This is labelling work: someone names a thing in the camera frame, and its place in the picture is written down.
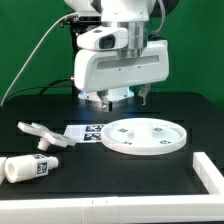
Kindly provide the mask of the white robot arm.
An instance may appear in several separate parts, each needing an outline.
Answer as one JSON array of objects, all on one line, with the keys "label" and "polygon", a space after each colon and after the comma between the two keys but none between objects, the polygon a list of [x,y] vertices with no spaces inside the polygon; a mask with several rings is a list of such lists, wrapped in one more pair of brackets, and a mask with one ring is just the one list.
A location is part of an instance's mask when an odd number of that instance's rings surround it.
[{"label": "white robot arm", "polygon": [[64,0],[83,27],[76,39],[74,85],[79,97],[106,111],[138,86],[146,97],[150,85],[169,74],[168,42],[159,28],[149,32],[151,17],[166,19],[179,0]]}]

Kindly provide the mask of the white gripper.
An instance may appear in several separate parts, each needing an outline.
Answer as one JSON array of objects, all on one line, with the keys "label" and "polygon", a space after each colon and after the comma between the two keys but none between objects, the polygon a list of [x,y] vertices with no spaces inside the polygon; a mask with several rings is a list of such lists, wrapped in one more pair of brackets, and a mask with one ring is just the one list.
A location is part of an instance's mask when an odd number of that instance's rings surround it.
[{"label": "white gripper", "polygon": [[75,59],[74,84],[83,92],[97,92],[104,112],[112,111],[109,89],[142,85],[139,96],[146,104],[151,84],[167,79],[168,42],[149,41],[139,57],[120,58],[118,51],[80,50]]}]

